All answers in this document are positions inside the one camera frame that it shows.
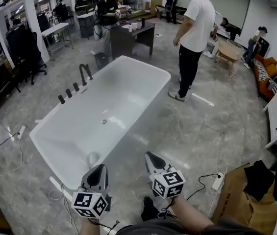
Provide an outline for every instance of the white bathtub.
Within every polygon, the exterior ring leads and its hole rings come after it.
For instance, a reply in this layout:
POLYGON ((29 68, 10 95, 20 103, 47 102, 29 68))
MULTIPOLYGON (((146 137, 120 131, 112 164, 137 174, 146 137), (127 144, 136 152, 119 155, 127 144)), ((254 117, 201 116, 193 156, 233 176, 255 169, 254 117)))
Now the white bathtub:
POLYGON ((164 70, 121 56, 58 104, 29 135, 68 188, 77 189, 89 167, 98 164, 107 165, 111 178, 117 173, 115 160, 148 150, 147 130, 164 105, 170 78, 164 70), (98 160, 91 164, 89 154, 98 160))

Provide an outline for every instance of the extension cord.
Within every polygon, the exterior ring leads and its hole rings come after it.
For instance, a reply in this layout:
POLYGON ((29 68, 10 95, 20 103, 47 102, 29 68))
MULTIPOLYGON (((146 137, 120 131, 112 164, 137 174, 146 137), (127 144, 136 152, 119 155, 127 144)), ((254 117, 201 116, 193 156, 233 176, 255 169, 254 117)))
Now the extension cord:
POLYGON ((214 191, 218 191, 223 183, 224 177, 225 175, 222 172, 219 172, 218 175, 220 175, 220 177, 217 177, 215 182, 213 183, 213 185, 211 186, 211 188, 214 191))
POLYGON ((20 133, 19 133, 19 135, 17 136, 18 139, 21 139, 21 138, 22 138, 25 129, 26 129, 26 126, 22 125, 22 127, 21 127, 21 129, 20 129, 20 133))

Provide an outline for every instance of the bathtub knob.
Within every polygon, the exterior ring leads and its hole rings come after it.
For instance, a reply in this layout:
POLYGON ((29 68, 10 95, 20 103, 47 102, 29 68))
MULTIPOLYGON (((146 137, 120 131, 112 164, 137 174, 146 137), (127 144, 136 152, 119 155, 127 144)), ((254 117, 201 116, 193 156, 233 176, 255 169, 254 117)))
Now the bathtub knob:
POLYGON ((70 89, 66 90, 66 94, 68 95, 69 98, 71 98, 73 96, 70 89))
POLYGON ((73 86, 75 88, 75 91, 78 92, 79 91, 79 87, 78 87, 77 83, 74 83, 73 86))
POLYGON ((58 98, 59 98, 61 104, 65 104, 65 100, 62 95, 60 95, 58 98))

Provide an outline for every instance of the orange sofa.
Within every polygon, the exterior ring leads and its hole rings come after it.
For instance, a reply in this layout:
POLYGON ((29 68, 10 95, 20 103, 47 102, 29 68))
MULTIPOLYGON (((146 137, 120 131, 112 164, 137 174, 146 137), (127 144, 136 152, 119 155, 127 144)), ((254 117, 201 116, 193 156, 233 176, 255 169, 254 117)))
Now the orange sofa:
MULTIPOLYGON (((259 62, 263 64, 268 75, 272 79, 274 79, 277 76, 277 67, 276 67, 277 61, 273 57, 264 59, 262 56, 257 54, 255 56, 255 59, 257 59, 259 62)), ((259 96, 264 98, 267 102, 269 102, 275 96, 275 94, 272 91, 268 90, 267 84, 268 84, 269 78, 267 78, 265 81, 259 81, 259 70, 254 63, 252 64, 252 68, 255 73, 256 84, 258 87, 258 94, 259 96)))

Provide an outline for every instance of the gray tile floor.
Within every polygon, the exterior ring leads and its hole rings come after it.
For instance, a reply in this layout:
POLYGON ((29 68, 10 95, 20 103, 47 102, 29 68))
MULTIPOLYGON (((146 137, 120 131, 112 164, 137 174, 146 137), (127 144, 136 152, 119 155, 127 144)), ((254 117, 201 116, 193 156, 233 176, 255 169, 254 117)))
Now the gray tile floor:
MULTIPOLYGON (((178 25, 158 19, 153 21, 157 22, 156 33, 162 35, 155 38, 153 57, 148 58, 147 47, 139 47, 136 58, 170 72, 170 87, 178 89, 178 48, 172 44, 178 25)), ((90 51, 98 43, 93 38, 81 39, 79 31, 72 36, 75 48, 60 50, 55 55, 55 62, 48 63, 47 76, 38 76, 33 86, 23 82, 20 85, 22 93, 13 91, 0 107, 0 143, 9 137, 9 133, 18 132, 22 125, 27 127, 20 141, 23 166, 0 176, 0 207, 16 235, 75 234, 63 200, 54 201, 48 196, 54 189, 49 177, 57 177, 28 135, 35 120, 42 119, 58 103, 57 96, 72 88, 74 82, 81 82, 79 64, 88 63, 92 72, 97 71, 90 51)), ((268 126, 262 112, 265 102, 257 97, 254 75, 241 61, 235 64, 234 73, 229 75, 226 62, 222 61, 214 68, 213 60, 202 56, 187 100, 181 103, 167 97, 157 125, 152 129, 151 141, 157 147, 155 151, 171 159, 187 179, 185 196, 200 189, 198 178, 210 174, 217 165, 226 165, 230 171, 259 159, 267 166, 275 160, 264 148, 268 141, 268 126)), ((16 168, 20 162, 18 139, 0 147, 0 175, 16 168)), ((141 222, 141 201, 151 190, 143 163, 136 163, 132 170, 134 181, 124 175, 117 186, 110 186, 113 207, 103 220, 106 225, 112 226, 116 219, 127 224, 141 222)), ((209 178, 203 182, 207 188, 189 201, 208 214, 215 192, 210 189, 209 178)), ((156 205, 160 207, 164 203, 157 199, 156 205)), ((79 229, 81 219, 72 213, 79 229)))

